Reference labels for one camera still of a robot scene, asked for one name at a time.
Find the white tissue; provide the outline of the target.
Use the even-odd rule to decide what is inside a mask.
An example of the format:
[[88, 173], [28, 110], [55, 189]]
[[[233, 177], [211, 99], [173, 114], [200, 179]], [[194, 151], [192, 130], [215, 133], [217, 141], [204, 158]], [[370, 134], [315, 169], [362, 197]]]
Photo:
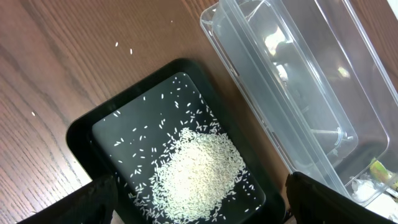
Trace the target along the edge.
[[[351, 184], [353, 189], [352, 198], [356, 202], [365, 202], [373, 196], [377, 190], [372, 181], [370, 180], [354, 180]], [[388, 194], [380, 194], [365, 208], [368, 210], [397, 223], [397, 202]]]

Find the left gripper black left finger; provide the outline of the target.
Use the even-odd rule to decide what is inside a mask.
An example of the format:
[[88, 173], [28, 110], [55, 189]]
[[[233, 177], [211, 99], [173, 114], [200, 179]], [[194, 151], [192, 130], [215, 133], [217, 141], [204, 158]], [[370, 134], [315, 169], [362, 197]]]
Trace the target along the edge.
[[117, 204], [115, 179], [104, 175], [19, 224], [110, 224]]

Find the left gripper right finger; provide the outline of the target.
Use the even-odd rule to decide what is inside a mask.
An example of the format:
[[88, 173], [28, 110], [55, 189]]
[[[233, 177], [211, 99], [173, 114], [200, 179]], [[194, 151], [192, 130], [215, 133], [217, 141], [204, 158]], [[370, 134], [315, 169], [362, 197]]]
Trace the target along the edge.
[[297, 223], [393, 224], [301, 172], [289, 174], [285, 186]]

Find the green yellow snack wrapper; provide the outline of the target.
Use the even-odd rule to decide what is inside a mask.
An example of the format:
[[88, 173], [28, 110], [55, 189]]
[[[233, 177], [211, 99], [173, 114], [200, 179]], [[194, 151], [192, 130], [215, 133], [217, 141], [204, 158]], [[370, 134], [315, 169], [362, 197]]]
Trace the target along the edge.
[[388, 184], [396, 175], [395, 173], [386, 169], [384, 165], [381, 162], [379, 162], [375, 157], [371, 159], [369, 171], [371, 173], [371, 176], [375, 180], [383, 184]]

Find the pile of white rice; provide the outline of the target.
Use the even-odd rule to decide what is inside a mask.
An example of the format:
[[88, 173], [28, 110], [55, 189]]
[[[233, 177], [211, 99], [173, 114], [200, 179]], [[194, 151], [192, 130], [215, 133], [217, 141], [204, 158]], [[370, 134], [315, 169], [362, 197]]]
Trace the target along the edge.
[[110, 117], [109, 157], [151, 223], [242, 223], [266, 196], [193, 80], [177, 73]]

